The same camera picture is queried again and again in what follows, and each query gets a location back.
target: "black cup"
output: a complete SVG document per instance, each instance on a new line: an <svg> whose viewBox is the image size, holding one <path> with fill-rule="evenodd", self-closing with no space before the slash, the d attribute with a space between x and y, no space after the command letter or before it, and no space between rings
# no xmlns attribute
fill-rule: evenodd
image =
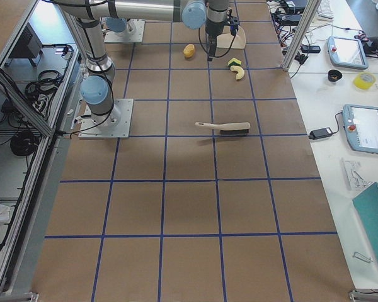
<svg viewBox="0 0 378 302"><path fill-rule="evenodd" d="M343 77L343 74L339 70L336 69L331 69L328 72L328 80L330 82L337 82Z"/></svg>

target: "brush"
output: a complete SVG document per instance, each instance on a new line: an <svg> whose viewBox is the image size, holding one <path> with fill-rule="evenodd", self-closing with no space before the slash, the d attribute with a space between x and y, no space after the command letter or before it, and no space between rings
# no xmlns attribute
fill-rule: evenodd
<svg viewBox="0 0 378 302"><path fill-rule="evenodd" d="M197 127L207 128L213 130L220 130L221 135L247 135L251 124L249 123L228 123L228 124L210 124L210 123L195 123Z"/></svg>

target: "green board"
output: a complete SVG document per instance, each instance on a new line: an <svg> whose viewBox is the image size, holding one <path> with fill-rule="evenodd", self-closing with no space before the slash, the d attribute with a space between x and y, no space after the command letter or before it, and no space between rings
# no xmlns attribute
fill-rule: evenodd
<svg viewBox="0 0 378 302"><path fill-rule="evenodd" d="M353 199L372 250L378 261L378 183L375 182Z"/></svg>

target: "blue joint cap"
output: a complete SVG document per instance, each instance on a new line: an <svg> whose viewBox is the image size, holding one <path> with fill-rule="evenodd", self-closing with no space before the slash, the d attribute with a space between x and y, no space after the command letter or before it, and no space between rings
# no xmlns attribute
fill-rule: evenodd
<svg viewBox="0 0 378 302"><path fill-rule="evenodd" d="M127 21L125 18L118 19L109 17L106 19L106 25L111 31L121 33L126 29Z"/></svg>
<svg viewBox="0 0 378 302"><path fill-rule="evenodd" d="M188 3L182 12L182 21L192 30L202 27L206 22L206 5L203 1L194 0Z"/></svg>
<svg viewBox="0 0 378 302"><path fill-rule="evenodd" d="M108 95L108 89L106 80L97 75L89 76L80 86L81 95L90 105L101 104Z"/></svg>

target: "white keyboard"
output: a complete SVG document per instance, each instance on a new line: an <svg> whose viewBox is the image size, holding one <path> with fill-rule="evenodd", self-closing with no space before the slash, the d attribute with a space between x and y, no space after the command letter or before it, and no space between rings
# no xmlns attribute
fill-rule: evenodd
<svg viewBox="0 0 378 302"><path fill-rule="evenodd" d="M332 8L330 7L330 0L322 0L321 4L317 10L318 19L321 20L332 20L335 16L332 12Z"/></svg>

